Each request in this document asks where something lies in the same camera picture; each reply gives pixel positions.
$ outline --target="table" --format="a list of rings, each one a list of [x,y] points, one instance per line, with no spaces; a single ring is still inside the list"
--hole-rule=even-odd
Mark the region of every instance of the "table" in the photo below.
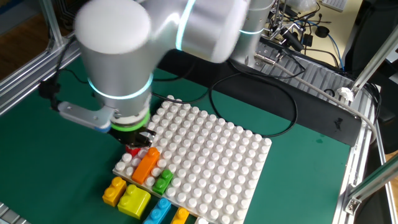
[[[345,50],[349,50],[346,49],[346,46],[349,41],[351,30],[353,29],[354,22],[358,14],[359,8],[361,7],[361,4],[362,0],[348,0],[343,12],[335,11],[320,4],[321,9],[314,17],[311,18],[311,20],[317,21],[319,20],[318,15],[319,13],[321,13],[322,21],[332,22],[331,24],[321,23],[320,26],[325,26],[330,30],[330,35],[336,41],[341,56],[343,56]],[[315,35],[316,29],[317,27],[312,26],[312,35],[313,35],[312,47],[307,47],[307,49],[326,50],[328,52],[333,53],[338,60],[337,50],[333,42],[328,37],[327,38],[317,37]],[[307,51],[307,55],[317,60],[329,63],[330,65],[335,65],[333,58],[326,53]]]
[[[80,59],[68,68],[86,75]],[[155,76],[173,75],[156,70]],[[58,99],[98,108],[88,85],[68,73],[61,75],[60,83]],[[205,88],[179,80],[154,83],[153,90],[190,100]],[[254,132],[276,133],[289,125],[221,93],[214,92],[214,99],[220,113]],[[159,104],[154,98],[151,110]],[[195,106],[213,113],[208,98]],[[111,136],[61,118],[37,91],[2,116],[0,127],[0,201],[10,209],[31,223],[141,223],[102,201],[114,177],[112,168],[124,153],[124,146]],[[331,223],[349,146],[300,125],[272,141],[245,223]],[[151,198],[143,217],[156,201]],[[170,223],[176,210],[173,207],[163,223]],[[194,221],[190,216],[187,223]]]

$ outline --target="wooden floor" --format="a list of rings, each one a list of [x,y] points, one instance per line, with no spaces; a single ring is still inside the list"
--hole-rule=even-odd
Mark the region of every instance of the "wooden floor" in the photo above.
[[[60,27],[61,33],[69,33]],[[49,42],[43,16],[37,15],[0,36],[0,80],[17,70],[39,53]]]

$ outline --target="yellow lego brick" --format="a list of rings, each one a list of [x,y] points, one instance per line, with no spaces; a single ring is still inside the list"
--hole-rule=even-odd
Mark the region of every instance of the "yellow lego brick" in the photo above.
[[[187,209],[179,207],[171,224],[184,224],[185,221],[187,221],[188,216],[189,212]]]
[[[120,197],[122,197],[124,191],[126,190],[126,181],[122,180],[120,177],[115,177],[112,180],[111,185],[105,190],[102,199],[108,205],[113,207],[118,204]]]
[[[150,193],[139,189],[134,184],[127,187],[126,192],[118,203],[118,209],[127,215],[141,219],[150,199]]]

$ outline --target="green lego brick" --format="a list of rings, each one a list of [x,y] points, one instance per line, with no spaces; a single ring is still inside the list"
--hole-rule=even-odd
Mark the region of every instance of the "green lego brick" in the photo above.
[[[167,186],[169,186],[170,181],[172,181],[172,179],[173,179],[173,173],[168,169],[164,170],[152,190],[160,195],[163,195],[164,192],[166,191]]]

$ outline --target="blue lego brick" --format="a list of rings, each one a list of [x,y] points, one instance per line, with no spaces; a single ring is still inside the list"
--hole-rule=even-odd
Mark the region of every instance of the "blue lego brick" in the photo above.
[[[160,224],[171,206],[166,198],[160,199],[143,224]]]

